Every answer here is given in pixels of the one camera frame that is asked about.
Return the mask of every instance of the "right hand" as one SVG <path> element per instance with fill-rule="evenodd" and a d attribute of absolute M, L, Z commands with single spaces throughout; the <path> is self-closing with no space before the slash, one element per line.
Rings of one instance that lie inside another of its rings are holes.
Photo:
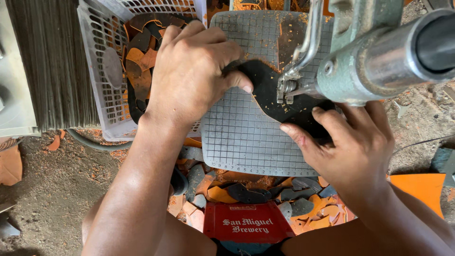
<path fill-rule="evenodd" d="M 361 196 L 387 184 L 394 137 L 384 106 L 371 101 L 365 107 L 339 104 L 347 120 L 335 110 L 313 109 L 314 119 L 328 131 L 333 143 L 319 145 L 295 124 L 280 128 L 300 147 L 305 161 L 341 195 Z"/>

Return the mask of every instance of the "hand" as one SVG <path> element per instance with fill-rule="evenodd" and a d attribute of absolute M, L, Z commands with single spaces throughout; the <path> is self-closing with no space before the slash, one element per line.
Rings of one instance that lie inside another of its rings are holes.
<path fill-rule="evenodd" d="M 200 21 L 192 21 L 183 30 L 167 27 L 153 70 L 145 116 L 192 125 L 230 87 L 252 92 L 253 85 L 242 72 L 221 72 L 241 57 L 240 46 L 227 41 L 218 27 L 206 30 Z"/>
<path fill-rule="evenodd" d="M 328 131 L 333 143 L 321 146 L 295 124 L 283 123 L 280 128 L 297 143 L 305 161 L 342 196 L 383 188 L 394 148 L 383 104 L 371 101 L 361 108 L 339 106 L 347 120 L 335 110 L 313 109 L 314 119 Z"/>

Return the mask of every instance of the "forearm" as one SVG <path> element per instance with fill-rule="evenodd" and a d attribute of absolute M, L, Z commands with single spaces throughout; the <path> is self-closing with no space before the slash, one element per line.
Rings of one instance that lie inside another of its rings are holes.
<path fill-rule="evenodd" d="M 431 228 L 453 251 L 455 251 L 455 233 L 445 220 L 419 199 L 390 184 L 400 201 L 422 222 Z"/>
<path fill-rule="evenodd" d="M 453 255 L 444 241 L 401 202 L 388 183 L 370 191 L 340 195 L 390 250 L 411 255 Z"/>
<path fill-rule="evenodd" d="M 165 223 L 172 169 L 188 130 L 187 124 L 141 118 L 83 255 L 153 255 Z"/>

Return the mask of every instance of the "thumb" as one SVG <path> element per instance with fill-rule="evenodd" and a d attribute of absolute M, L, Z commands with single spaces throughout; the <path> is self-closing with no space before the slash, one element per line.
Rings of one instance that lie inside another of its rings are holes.
<path fill-rule="evenodd" d="M 227 88 L 237 86 L 248 93 L 253 92 L 253 83 L 243 72 L 238 70 L 231 71 L 224 79 L 226 81 Z"/>
<path fill-rule="evenodd" d="M 300 126 L 292 123 L 282 123 L 280 129 L 287 133 L 302 150 L 303 157 L 314 158 L 315 154 L 321 153 L 321 147 L 314 138 Z"/>

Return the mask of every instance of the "concrete floor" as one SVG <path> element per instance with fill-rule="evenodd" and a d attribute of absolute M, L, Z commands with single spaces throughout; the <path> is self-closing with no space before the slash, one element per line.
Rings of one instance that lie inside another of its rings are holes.
<path fill-rule="evenodd" d="M 412 2 L 405 8 L 404 23 L 423 14 L 423 9 L 421 2 Z M 449 84 L 455 89 L 455 82 Z M 384 103 L 396 139 L 395 150 L 455 134 L 455 104 L 442 92 L 443 86 L 414 87 Z M 411 103 L 400 119 L 393 101 Z M 57 151 L 46 153 L 44 149 L 56 134 L 59 132 L 25 138 L 20 145 L 22 181 L 11 187 L 0 185 L 0 203 L 17 203 L 9 211 L 10 221 L 22 231 L 18 237 L 0 240 L 0 255 L 80 255 L 82 218 L 107 191 L 126 156 L 126 151 L 110 153 L 82 146 L 68 134 Z M 428 172 L 436 149 L 447 145 L 454 147 L 455 138 L 402 150 L 392 158 L 389 173 Z M 455 228 L 455 200 L 447 202 L 448 192 L 444 187 L 441 208 Z"/>

